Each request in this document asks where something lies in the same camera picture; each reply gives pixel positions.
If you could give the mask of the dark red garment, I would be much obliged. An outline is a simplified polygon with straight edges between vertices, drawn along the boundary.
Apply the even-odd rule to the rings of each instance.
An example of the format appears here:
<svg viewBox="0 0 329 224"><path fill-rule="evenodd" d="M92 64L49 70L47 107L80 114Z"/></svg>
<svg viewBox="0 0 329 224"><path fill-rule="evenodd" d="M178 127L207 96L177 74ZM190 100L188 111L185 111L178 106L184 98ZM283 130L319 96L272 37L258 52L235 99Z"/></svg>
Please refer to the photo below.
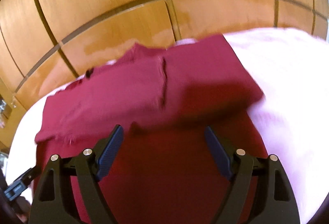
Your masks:
<svg viewBox="0 0 329 224"><path fill-rule="evenodd" d="M209 223L229 182L207 147L212 126L247 153L266 157L247 109L263 97L222 35L166 50L135 45L46 99L36 163L71 157L115 125L124 140L100 181L119 223Z"/></svg>

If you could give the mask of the pink bed sheet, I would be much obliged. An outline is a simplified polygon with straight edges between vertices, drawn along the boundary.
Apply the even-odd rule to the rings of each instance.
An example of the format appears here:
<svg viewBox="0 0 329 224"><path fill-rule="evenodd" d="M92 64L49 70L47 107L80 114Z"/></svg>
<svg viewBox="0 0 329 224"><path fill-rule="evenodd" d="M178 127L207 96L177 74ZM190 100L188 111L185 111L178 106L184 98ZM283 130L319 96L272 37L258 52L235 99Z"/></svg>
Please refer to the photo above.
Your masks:
<svg viewBox="0 0 329 224"><path fill-rule="evenodd" d="M225 34L264 91L249 116L292 185L301 223L328 194L328 43L295 28Z"/></svg>

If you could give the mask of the wooden panelled headboard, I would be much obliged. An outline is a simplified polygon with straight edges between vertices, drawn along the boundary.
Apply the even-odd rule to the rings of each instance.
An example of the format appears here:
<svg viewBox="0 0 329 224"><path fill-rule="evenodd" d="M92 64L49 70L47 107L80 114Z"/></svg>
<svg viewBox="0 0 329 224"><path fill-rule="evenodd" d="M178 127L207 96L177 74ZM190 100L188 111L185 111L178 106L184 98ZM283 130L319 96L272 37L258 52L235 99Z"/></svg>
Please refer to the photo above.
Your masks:
<svg viewBox="0 0 329 224"><path fill-rule="evenodd" d="M36 101L133 43L295 27L326 38L328 0L1 0L1 147Z"/></svg>

